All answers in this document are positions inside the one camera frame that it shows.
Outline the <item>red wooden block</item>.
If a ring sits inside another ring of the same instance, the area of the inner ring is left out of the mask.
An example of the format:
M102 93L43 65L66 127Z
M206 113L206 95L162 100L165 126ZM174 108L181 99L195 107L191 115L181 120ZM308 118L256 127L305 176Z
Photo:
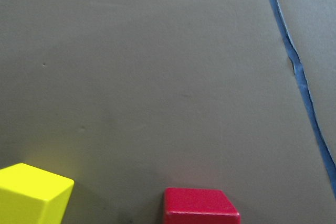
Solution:
M163 223L241 223L228 197L217 189L167 188L163 200Z

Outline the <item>yellow wooden block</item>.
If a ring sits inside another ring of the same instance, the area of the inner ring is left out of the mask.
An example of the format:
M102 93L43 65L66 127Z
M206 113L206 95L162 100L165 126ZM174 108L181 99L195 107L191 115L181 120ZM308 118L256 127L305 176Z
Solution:
M75 182L18 163L1 169L1 223L61 223Z

